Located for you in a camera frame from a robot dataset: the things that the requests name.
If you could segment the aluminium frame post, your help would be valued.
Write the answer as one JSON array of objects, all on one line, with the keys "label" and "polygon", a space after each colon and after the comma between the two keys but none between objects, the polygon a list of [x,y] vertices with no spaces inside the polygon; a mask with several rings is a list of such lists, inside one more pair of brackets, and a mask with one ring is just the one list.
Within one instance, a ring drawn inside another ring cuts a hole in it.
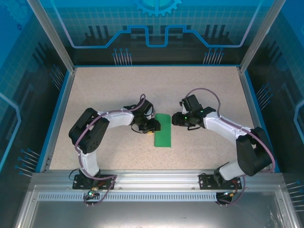
[{"label": "aluminium frame post", "polygon": [[71,73],[75,73],[75,66],[64,47],[58,33],[56,32],[51,20],[49,19],[46,11],[44,10],[42,4],[39,0],[27,0],[27,3],[31,7],[32,11],[34,12],[36,18],[38,19],[39,23],[41,24],[43,30],[45,31],[46,35],[48,36],[49,40],[51,41],[52,45],[54,46],[57,54],[61,58],[62,62],[64,63],[67,70]]},{"label": "aluminium frame post", "polygon": [[271,26],[273,25],[276,17],[281,11],[286,0],[274,0],[269,11],[267,12],[259,30],[257,31],[251,45],[249,46],[240,66],[239,66],[239,75],[244,75],[249,64],[251,63],[253,57],[258,51],[260,45],[262,44],[264,38],[268,34]]}]

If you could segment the aluminium right frame post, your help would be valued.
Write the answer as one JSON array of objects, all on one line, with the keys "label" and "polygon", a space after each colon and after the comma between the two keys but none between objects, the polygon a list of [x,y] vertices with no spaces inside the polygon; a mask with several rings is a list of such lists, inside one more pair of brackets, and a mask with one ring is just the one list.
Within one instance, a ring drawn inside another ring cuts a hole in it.
[{"label": "aluminium right frame post", "polygon": [[239,66],[239,75],[244,75],[249,64],[251,63],[253,57],[258,51],[260,45],[262,44],[264,38],[268,34],[271,26],[273,25],[276,17],[281,11],[286,0],[274,0],[269,11],[267,12],[259,30],[257,31],[251,45],[249,46],[240,66]]}]

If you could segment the aluminium left table rail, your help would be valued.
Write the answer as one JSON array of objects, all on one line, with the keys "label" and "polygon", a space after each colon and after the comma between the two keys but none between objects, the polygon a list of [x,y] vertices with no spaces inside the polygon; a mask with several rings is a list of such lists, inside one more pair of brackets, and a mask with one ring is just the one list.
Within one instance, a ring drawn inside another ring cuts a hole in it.
[{"label": "aluminium left table rail", "polygon": [[40,153],[38,164],[35,172],[41,173],[48,169],[49,158],[52,157],[57,143],[60,127],[64,118],[66,105],[75,79],[76,71],[70,73],[67,71],[62,84],[57,103],[51,118],[51,122],[47,131],[47,135]]}]

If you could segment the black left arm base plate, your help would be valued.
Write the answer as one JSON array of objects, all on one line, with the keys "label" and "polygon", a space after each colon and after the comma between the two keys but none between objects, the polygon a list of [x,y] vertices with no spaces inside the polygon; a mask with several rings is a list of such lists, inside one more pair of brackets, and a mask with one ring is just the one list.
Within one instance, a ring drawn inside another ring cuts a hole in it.
[{"label": "black left arm base plate", "polygon": [[107,190],[113,183],[113,180],[114,178],[106,180],[94,180],[83,174],[77,174],[74,176],[72,189],[91,190],[93,187],[97,187],[99,190]]}]

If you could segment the aluminium left frame post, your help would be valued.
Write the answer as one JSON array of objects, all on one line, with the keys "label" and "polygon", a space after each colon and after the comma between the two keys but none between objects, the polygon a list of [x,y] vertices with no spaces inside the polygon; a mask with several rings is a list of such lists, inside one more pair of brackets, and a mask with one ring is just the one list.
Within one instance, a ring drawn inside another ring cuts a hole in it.
[{"label": "aluminium left frame post", "polygon": [[64,47],[58,33],[56,32],[51,20],[49,19],[46,11],[44,10],[42,4],[39,0],[27,0],[27,3],[31,7],[32,11],[34,12],[36,18],[38,19],[39,23],[41,24],[43,30],[45,31],[46,35],[48,36],[49,40],[51,41],[52,45],[54,46],[57,54],[61,58],[62,62],[64,63],[67,70],[71,73],[75,73],[75,66]]}]

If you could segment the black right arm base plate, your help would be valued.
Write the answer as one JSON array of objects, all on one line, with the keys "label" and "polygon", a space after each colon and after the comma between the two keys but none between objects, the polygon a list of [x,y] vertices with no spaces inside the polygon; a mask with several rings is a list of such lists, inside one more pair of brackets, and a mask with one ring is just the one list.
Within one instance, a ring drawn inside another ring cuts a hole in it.
[{"label": "black right arm base plate", "polygon": [[242,183],[239,177],[231,180],[224,180],[216,174],[202,173],[198,176],[199,188],[201,190],[241,190]]}]

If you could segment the aluminium right table rail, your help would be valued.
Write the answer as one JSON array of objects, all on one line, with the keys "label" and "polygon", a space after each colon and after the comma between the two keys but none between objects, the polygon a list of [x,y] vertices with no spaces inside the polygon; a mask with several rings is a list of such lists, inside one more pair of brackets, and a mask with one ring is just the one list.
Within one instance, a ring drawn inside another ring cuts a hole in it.
[{"label": "aluminium right table rail", "polygon": [[257,96],[253,89],[249,74],[246,70],[244,72],[241,72],[240,68],[238,68],[238,74],[239,74],[240,82],[242,84],[242,88],[247,101],[247,105],[249,108],[253,125],[255,127],[261,127],[265,131],[268,142],[270,143],[270,150],[273,153],[273,147],[271,145],[269,134],[267,132],[266,125],[262,117],[261,109],[259,107]]}]

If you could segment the aluminium table rail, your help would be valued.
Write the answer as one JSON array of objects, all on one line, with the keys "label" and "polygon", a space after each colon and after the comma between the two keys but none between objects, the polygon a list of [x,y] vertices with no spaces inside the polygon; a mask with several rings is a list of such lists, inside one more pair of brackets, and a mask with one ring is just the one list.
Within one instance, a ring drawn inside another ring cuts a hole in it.
[{"label": "aluminium table rail", "polygon": [[47,131],[47,135],[40,153],[38,164],[35,172],[41,173],[48,169],[49,158],[52,157],[57,143],[60,127],[64,118],[66,105],[75,79],[76,71],[70,73],[67,71],[62,84],[57,103],[51,118],[51,122]]},{"label": "aluminium table rail", "polygon": [[246,70],[244,72],[241,72],[240,68],[238,68],[238,74],[239,74],[240,82],[242,84],[242,88],[247,101],[247,105],[249,108],[253,125],[255,127],[261,127],[265,131],[268,142],[270,143],[270,150],[273,153],[273,147],[271,145],[269,134],[267,132],[266,125],[262,117],[261,109],[259,107],[257,96],[253,89],[249,74]]}]

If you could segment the green paper sheet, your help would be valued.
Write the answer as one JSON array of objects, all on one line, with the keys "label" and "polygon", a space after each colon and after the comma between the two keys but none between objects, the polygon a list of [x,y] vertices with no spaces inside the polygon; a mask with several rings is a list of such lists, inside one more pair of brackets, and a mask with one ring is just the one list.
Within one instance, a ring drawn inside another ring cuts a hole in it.
[{"label": "green paper sheet", "polygon": [[171,116],[169,114],[156,114],[155,119],[160,123],[160,128],[154,132],[154,146],[170,148]]}]

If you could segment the steel sheet tray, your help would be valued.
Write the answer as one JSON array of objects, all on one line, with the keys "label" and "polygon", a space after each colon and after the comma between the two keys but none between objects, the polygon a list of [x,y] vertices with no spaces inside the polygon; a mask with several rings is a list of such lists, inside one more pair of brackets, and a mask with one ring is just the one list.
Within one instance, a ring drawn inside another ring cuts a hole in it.
[{"label": "steel sheet tray", "polygon": [[13,228],[304,228],[284,189],[246,192],[223,202],[38,201],[27,195]]}]

